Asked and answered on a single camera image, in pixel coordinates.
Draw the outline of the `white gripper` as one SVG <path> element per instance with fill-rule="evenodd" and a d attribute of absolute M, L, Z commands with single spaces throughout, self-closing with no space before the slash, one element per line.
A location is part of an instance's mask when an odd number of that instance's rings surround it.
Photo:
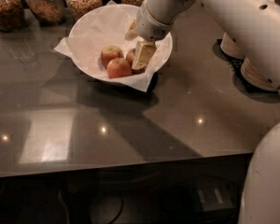
<path fill-rule="evenodd" d="M 157 49 L 153 42 L 163 40 L 172 26 L 173 23 L 160 5 L 146 0 L 140 6 L 136 20 L 133 20 L 125 34 L 125 39 L 128 41 L 132 41 L 138 36 L 146 40 L 138 41 L 136 44 L 132 70 L 142 70 L 147 67 Z"/>

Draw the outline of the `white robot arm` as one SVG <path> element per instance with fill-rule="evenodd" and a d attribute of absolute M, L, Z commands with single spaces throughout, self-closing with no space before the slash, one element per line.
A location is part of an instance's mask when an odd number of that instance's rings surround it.
<path fill-rule="evenodd" d="M 166 37 L 177 14 L 199 3 L 280 94 L 280 6 L 267 0 L 146 0 L 125 38 Z M 280 224 L 280 122 L 250 161 L 238 224 Z"/>

